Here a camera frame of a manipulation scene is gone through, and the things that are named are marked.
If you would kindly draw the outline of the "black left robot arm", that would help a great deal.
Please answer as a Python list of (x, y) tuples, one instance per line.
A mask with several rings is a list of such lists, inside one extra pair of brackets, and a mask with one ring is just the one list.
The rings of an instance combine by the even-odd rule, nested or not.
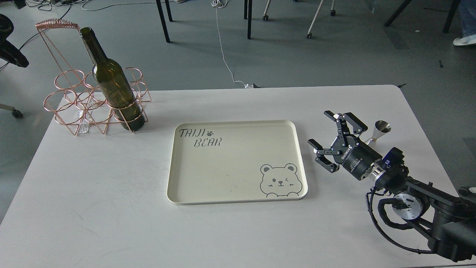
[(0, 14), (0, 57), (7, 63), (26, 68), (29, 65), (27, 58), (7, 40), (13, 31), (13, 22), (7, 16)]

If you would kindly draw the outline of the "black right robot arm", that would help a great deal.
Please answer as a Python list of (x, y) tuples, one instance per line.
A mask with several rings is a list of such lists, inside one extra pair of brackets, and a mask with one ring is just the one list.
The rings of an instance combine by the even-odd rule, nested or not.
[[(418, 254), (437, 254), (451, 261), (470, 260), (475, 255), (475, 204), (454, 197), (409, 176), (403, 152), (392, 148), (381, 156), (359, 138), (367, 126), (354, 114), (324, 114), (335, 122), (337, 137), (330, 148), (323, 148), (314, 139), (308, 143), (314, 148), (316, 163), (330, 173), (340, 167), (361, 181), (374, 181), (366, 194), (370, 218), (379, 233), (390, 243)], [(382, 221), (393, 229), (414, 229), (427, 239), (428, 251), (403, 246), (391, 239), (379, 226), (372, 209), (374, 195), (379, 190), (393, 195), (379, 200), (377, 210)]]

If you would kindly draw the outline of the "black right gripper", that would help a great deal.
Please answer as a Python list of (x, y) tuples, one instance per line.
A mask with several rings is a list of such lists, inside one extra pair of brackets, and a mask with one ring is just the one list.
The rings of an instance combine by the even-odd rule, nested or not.
[[(330, 173), (338, 171), (340, 168), (338, 164), (340, 164), (354, 178), (359, 181), (363, 180), (370, 173), (371, 166), (383, 158), (358, 138), (360, 134), (368, 130), (368, 127), (351, 112), (334, 114), (331, 111), (325, 111), (324, 114), (336, 123), (338, 137), (335, 138), (331, 148), (327, 149), (324, 149), (314, 139), (308, 140), (315, 150), (316, 163), (319, 163)], [(336, 163), (328, 160), (327, 155), (333, 155)]]

